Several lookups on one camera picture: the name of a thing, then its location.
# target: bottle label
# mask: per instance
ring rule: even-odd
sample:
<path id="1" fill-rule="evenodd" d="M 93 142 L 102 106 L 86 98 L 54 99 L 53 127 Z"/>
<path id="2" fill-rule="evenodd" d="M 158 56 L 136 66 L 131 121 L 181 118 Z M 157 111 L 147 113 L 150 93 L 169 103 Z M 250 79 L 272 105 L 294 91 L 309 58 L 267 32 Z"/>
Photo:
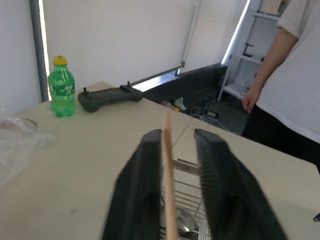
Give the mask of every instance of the bottle label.
<path id="1" fill-rule="evenodd" d="M 50 86 L 50 94 L 51 96 L 69 96 L 75 94 L 75 85 L 51 85 Z"/>

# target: hand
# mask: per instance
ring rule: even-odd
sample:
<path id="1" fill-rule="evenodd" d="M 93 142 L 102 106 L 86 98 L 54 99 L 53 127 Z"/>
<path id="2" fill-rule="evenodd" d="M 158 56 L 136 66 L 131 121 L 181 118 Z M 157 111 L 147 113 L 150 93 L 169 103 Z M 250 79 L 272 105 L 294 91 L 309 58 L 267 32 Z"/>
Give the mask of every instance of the hand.
<path id="1" fill-rule="evenodd" d="M 250 114 L 252 112 L 252 109 L 258 102 L 258 99 L 260 97 L 261 89 L 252 86 L 249 91 L 246 93 L 244 98 L 242 99 L 242 106 L 244 110 Z"/>

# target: person's arm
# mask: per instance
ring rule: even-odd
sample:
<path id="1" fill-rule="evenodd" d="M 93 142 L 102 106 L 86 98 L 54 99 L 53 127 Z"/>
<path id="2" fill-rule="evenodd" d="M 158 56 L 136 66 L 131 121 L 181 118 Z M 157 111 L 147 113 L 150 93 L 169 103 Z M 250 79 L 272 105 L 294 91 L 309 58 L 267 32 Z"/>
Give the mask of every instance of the person's arm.
<path id="1" fill-rule="evenodd" d="M 296 36 L 283 28 L 279 31 L 263 60 L 252 87 L 242 99 L 242 105 L 246 112 L 251 113 L 267 79 L 285 61 L 298 40 Z"/>

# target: beige tabletop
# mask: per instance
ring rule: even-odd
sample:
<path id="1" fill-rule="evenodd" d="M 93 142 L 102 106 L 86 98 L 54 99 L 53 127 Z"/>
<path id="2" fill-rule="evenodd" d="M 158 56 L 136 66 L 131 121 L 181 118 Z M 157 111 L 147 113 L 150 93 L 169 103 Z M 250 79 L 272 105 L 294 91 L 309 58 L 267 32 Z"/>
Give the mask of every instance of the beige tabletop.
<path id="1" fill-rule="evenodd" d="M 109 87 L 97 83 L 89 91 Z M 114 181 L 142 136 L 162 127 L 168 108 L 143 99 L 73 117 L 57 118 L 50 103 L 19 113 L 57 140 L 39 149 L 32 163 L 0 188 L 0 239 L 96 240 L 109 207 Z M 290 239 L 318 239 L 320 179 L 307 162 L 172 111 L 174 156 L 197 162 L 194 129 L 223 137 L 256 176 Z"/>

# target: black remote controller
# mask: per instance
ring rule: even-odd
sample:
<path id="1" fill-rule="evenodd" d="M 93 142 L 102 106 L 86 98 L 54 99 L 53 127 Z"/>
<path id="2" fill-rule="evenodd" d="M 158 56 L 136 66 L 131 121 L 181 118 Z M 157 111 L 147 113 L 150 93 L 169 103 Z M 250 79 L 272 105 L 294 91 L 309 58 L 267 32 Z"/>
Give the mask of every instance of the black remote controller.
<path id="1" fill-rule="evenodd" d="M 119 103 L 124 101 L 139 102 L 144 98 L 143 92 L 127 85 L 122 85 L 118 88 L 109 88 L 101 91 L 87 91 L 83 88 L 83 92 L 78 94 L 78 100 L 84 110 L 88 113 L 98 111 L 98 109 L 107 104 Z"/>

